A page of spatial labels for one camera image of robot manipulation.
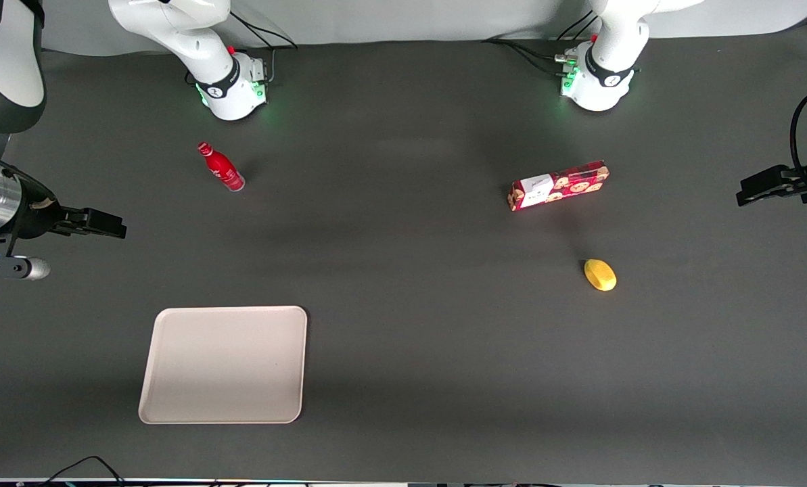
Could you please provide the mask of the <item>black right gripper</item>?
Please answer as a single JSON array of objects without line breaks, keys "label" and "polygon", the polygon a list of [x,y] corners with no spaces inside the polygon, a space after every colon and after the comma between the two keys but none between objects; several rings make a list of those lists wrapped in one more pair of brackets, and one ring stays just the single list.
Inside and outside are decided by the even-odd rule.
[{"label": "black right gripper", "polygon": [[10,175],[7,227],[16,238],[55,235],[103,235],[125,239],[127,227],[119,216],[94,208],[63,207],[54,193],[34,178]]}]

